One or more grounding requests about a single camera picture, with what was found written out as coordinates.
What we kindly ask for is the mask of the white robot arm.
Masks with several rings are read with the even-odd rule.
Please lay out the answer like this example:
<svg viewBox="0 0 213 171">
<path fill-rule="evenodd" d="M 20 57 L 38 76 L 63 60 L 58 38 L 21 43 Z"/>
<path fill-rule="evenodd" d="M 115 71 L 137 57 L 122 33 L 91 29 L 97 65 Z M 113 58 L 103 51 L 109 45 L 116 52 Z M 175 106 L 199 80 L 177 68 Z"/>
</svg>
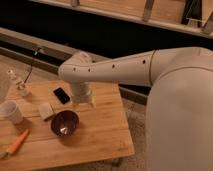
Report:
<svg viewBox="0 0 213 171">
<path fill-rule="evenodd" d="M 152 50 L 93 63 L 77 52 L 58 69 L 77 103 L 91 82 L 150 88 L 146 106 L 148 171 L 213 171 L 213 50 Z"/>
</svg>

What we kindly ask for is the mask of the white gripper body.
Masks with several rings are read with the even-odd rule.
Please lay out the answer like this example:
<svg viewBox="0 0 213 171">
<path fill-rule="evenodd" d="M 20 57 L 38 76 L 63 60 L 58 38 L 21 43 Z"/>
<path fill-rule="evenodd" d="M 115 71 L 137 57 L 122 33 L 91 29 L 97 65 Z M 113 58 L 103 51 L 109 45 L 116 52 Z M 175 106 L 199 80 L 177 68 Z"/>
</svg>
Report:
<svg viewBox="0 0 213 171">
<path fill-rule="evenodd" d="M 92 101 L 90 84 L 86 82 L 71 83 L 71 97 L 76 104 L 89 103 Z"/>
</svg>

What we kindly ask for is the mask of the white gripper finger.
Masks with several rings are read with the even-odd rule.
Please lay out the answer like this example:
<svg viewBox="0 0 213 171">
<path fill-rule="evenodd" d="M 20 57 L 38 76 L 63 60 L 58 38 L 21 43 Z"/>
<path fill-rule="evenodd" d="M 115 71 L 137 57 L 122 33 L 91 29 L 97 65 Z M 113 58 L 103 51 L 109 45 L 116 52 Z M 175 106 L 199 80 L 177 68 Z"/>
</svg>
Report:
<svg viewBox="0 0 213 171">
<path fill-rule="evenodd" d="M 91 99 L 90 99 L 90 101 L 89 101 L 89 105 L 90 105 L 91 107 L 93 107 L 93 108 L 95 108 L 95 107 L 96 107 L 96 103 L 95 103 L 95 101 L 94 101 L 94 99 L 93 99 L 93 98 L 91 98 Z"/>
</svg>

